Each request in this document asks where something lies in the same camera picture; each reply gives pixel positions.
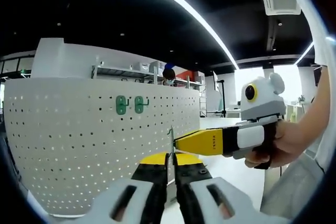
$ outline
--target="person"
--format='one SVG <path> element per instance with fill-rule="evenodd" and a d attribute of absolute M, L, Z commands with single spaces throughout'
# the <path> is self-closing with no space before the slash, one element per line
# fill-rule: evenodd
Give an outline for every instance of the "person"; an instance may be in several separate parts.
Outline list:
<path fill-rule="evenodd" d="M 280 121 L 277 124 L 274 140 L 275 152 L 272 154 L 271 167 L 289 164 L 298 158 L 326 129 L 330 114 L 330 86 L 325 61 L 316 56 L 315 62 L 322 65 L 317 94 L 309 110 L 298 123 Z M 328 143 L 320 144 L 319 152 L 327 156 Z M 247 167 L 255 167 L 269 161 L 269 154 L 252 151 L 245 156 Z"/>
<path fill-rule="evenodd" d="M 173 86 L 176 78 L 175 71 L 172 68 L 165 68 L 162 72 L 163 81 L 162 85 Z"/>

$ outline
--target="ceiling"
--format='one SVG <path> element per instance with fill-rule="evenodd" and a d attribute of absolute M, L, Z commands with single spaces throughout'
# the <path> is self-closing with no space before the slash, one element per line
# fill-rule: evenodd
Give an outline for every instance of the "ceiling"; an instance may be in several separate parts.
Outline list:
<path fill-rule="evenodd" d="M 312 41 L 302 13 L 269 17 L 262 0 L 186 1 L 217 32 L 240 68 L 294 63 Z M 64 37 L 66 43 L 127 51 L 206 74 L 210 70 L 217 74 L 234 71 L 212 36 L 173 0 L 0 3 L 0 56 L 35 50 L 43 37 Z M 270 36 L 275 37 L 273 47 L 267 46 Z M 265 56 L 279 57 L 248 60 Z M 307 57 L 301 65 L 311 63 Z"/>

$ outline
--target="white wall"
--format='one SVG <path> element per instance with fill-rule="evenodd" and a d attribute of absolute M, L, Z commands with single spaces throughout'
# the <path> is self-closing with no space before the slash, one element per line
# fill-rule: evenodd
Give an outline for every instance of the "white wall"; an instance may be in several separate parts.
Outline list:
<path fill-rule="evenodd" d="M 42 38 L 36 50 L 32 77 L 90 78 L 96 61 L 104 66 L 129 69 L 137 62 L 151 63 L 152 58 L 108 48 L 66 44 L 63 38 Z M 185 69 L 174 67 L 179 74 Z"/>
<path fill-rule="evenodd" d="M 299 74 L 301 78 L 302 94 L 307 102 L 315 96 L 317 88 L 315 87 L 314 70 L 315 67 L 301 67 Z M 268 78 L 274 72 L 273 68 L 264 69 L 265 78 Z M 225 107 L 230 108 L 237 104 L 236 88 L 235 88 L 235 75 L 234 73 L 219 74 L 219 80 L 224 80 L 225 91 Z M 221 100 L 221 94 L 215 91 L 213 77 L 205 77 L 206 83 L 206 110 L 208 112 L 217 111 Z"/>

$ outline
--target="ceiling light strip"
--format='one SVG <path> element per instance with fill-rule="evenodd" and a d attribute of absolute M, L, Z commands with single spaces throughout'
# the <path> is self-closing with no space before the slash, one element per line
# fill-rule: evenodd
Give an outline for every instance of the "ceiling light strip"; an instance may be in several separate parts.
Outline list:
<path fill-rule="evenodd" d="M 297 65 L 303 58 L 304 56 L 307 55 L 307 53 L 311 50 L 311 48 L 314 46 L 314 42 L 310 43 L 309 47 L 303 52 L 303 54 L 300 56 L 300 58 L 294 63 L 294 65 Z"/>
<path fill-rule="evenodd" d="M 174 0 L 174 1 L 177 2 L 179 5 L 181 5 L 184 9 L 186 9 L 186 11 L 189 12 L 211 34 L 211 36 L 217 41 L 219 46 L 224 50 L 225 54 L 228 56 L 228 58 L 235 66 L 235 68 L 239 69 L 238 64 L 236 63 L 229 49 L 222 42 L 222 40 L 217 35 L 217 33 L 212 29 L 212 27 L 205 21 L 205 19 L 185 0 Z"/>

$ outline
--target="yellow eye ring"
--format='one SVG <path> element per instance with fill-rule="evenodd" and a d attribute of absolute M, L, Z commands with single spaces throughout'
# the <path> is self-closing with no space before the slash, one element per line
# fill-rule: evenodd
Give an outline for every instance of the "yellow eye ring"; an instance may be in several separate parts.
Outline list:
<path fill-rule="evenodd" d="M 258 97 L 257 87 L 250 83 L 245 89 L 245 96 L 248 102 L 254 102 Z"/>

